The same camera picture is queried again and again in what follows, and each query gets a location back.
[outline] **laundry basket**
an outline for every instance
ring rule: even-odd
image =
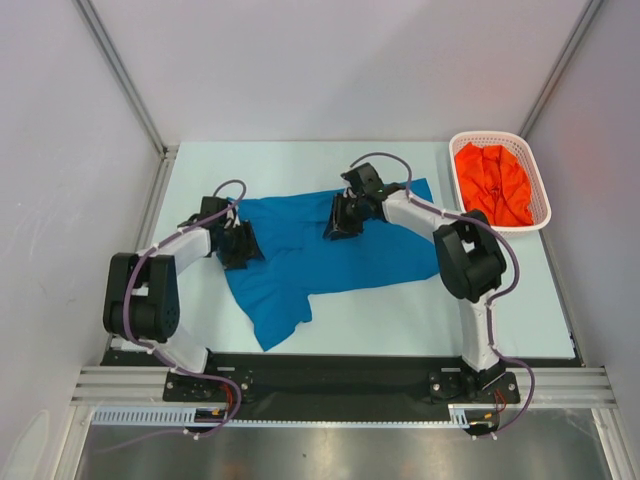
[[[505,237],[517,237],[530,232],[535,232],[544,227],[551,219],[551,206],[544,190],[544,184],[533,158],[531,147],[522,138],[507,132],[463,132],[459,133],[449,142],[449,155],[451,156],[451,168],[453,171],[453,181],[458,208],[465,211],[460,191],[460,182],[456,171],[456,154],[462,150],[467,143],[471,142],[476,147],[486,147],[488,145],[502,145],[513,153],[518,159],[518,163],[524,168],[531,182],[531,203],[529,208],[533,214],[533,225],[529,227],[500,227],[493,228]]]

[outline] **red cloth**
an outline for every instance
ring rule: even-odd
[[[479,148],[471,143],[456,155],[464,208],[484,212],[491,225],[533,225],[531,182],[518,159],[502,145]]]

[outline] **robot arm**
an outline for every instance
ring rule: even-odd
[[[200,213],[179,225],[195,222],[224,210],[229,201],[204,197]],[[118,253],[111,259],[103,323],[109,333],[126,338],[123,299],[132,270],[147,250]],[[129,318],[136,339],[144,339],[172,364],[195,373],[206,366],[208,350],[180,325],[177,277],[202,257],[216,253],[225,269],[246,268],[252,258],[263,258],[249,222],[241,222],[237,210],[202,227],[189,229],[151,254],[137,277]]]
[[[402,185],[385,186],[369,163],[342,177],[347,190],[334,198],[325,238],[358,235],[365,220],[378,219],[401,225],[434,243],[442,281],[459,299],[463,360],[477,373],[496,366],[499,359],[489,344],[485,305],[500,286],[506,262],[495,237],[471,223],[444,218],[441,210],[426,200],[419,199],[426,208],[419,207],[414,201],[418,197],[407,195]],[[459,215],[488,224],[479,211]]]

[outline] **table surface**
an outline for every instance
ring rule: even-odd
[[[189,142],[171,173],[153,240],[171,234],[223,181],[240,178],[247,198],[340,188],[339,174],[358,156],[386,151],[426,177],[434,202],[456,208],[447,143],[434,142]],[[373,163],[386,182],[403,181],[403,167]],[[237,195],[228,187],[224,194]],[[537,233],[509,240],[521,265],[518,288],[496,306],[496,340],[506,355],[573,358],[569,331]],[[503,285],[512,279],[508,267]],[[219,352],[261,352],[253,324],[236,304],[222,267],[203,259],[178,279],[182,324]],[[439,276],[429,280],[310,297],[313,321],[301,323],[270,350],[290,354],[457,356],[462,333],[457,300]]]

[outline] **basket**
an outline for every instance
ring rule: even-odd
[[[531,203],[529,208],[533,214],[533,225],[529,227],[500,227],[494,226],[494,230],[500,232],[505,237],[518,237],[530,232],[535,232],[544,227],[551,219],[551,205],[544,184],[533,158],[531,147],[522,138],[507,132],[463,132],[459,133],[449,142],[449,155],[451,156],[451,168],[453,171],[453,182],[458,208],[465,211],[462,201],[462,192],[456,172],[456,154],[462,150],[467,143],[471,142],[476,147],[486,147],[488,145],[502,145],[509,149],[518,159],[518,163],[527,172],[531,182]]]

